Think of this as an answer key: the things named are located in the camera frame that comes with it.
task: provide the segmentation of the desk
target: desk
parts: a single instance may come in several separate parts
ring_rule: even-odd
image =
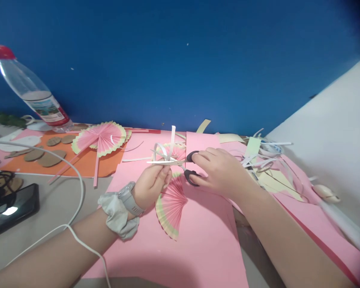
[[[13,131],[13,128],[0,127],[2,136]],[[24,179],[23,187],[32,183],[39,185],[40,211],[0,235],[0,269],[52,229],[67,223],[76,211],[80,199],[77,178],[60,177],[52,185],[48,185],[47,181],[51,178],[50,176],[19,174],[18,177]],[[94,189],[93,179],[84,179],[85,201],[75,222],[96,210],[97,200],[106,191],[110,181],[110,177],[100,178],[98,187]],[[238,235],[249,287],[285,287],[257,239],[246,233],[244,228],[238,229]],[[139,278],[111,278],[110,281],[113,287],[118,288],[162,287]],[[76,287],[106,288],[107,285],[105,279],[82,279],[78,281]]]

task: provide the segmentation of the yellow paper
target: yellow paper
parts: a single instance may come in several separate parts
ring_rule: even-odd
[[[208,124],[210,124],[211,120],[204,120],[202,124],[197,129],[196,133],[204,133],[205,128],[207,128]]]
[[[220,143],[227,142],[244,142],[244,140],[238,136],[238,134],[219,134]]]
[[[248,141],[248,145],[247,145],[247,150],[245,150],[244,157],[257,155],[259,153],[259,150],[260,150],[260,145],[261,145],[261,139],[260,138],[250,137],[249,141]],[[257,157],[253,158],[251,163],[256,163],[256,161],[257,161],[256,158]]]
[[[256,172],[260,183],[264,186],[264,188],[266,188],[268,192],[278,193],[280,191],[287,191],[293,198],[303,202],[301,196],[294,191],[295,188],[287,180],[284,174],[282,174],[282,172],[269,169],[266,172],[257,173],[257,168],[253,168],[253,170]],[[271,176],[267,175],[267,173],[279,180],[281,183],[273,179]]]

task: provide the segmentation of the bottle label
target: bottle label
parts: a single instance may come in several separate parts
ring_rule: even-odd
[[[24,100],[24,102],[26,102],[26,104],[49,126],[60,126],[69,121],[69,117],[52,94],[48,98],[42,100]]]

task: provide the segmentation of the black scissor handle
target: black scissor handle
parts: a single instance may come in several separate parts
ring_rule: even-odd
[[[190,176],[191,174],[201,177],[199,174],[196,173],[196,171],[191,171],[191,170],[188,170],[188,169],[184,171],[184,176],[185,176],[186,180],[188,181],[188,183],[191,184],[192,186],[199,187],[200,185],[194,184],[194,183],[190,180],[189,176]]]
[[[192,152],[190,152],[190,154],[188,154],[188,156],[187,156],[187,162],[194,163],[193,160],[192,160],[192,155],[195,154],[195,153],[198,153],[198,151],[192,151]]]

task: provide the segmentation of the smartphone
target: smartphone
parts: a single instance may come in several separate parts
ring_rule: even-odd
[[[39,209],[38,184],[31,184],[20,189],[16,192],[16,201],[13,206],[0,214],[0,234],[36,214]]]

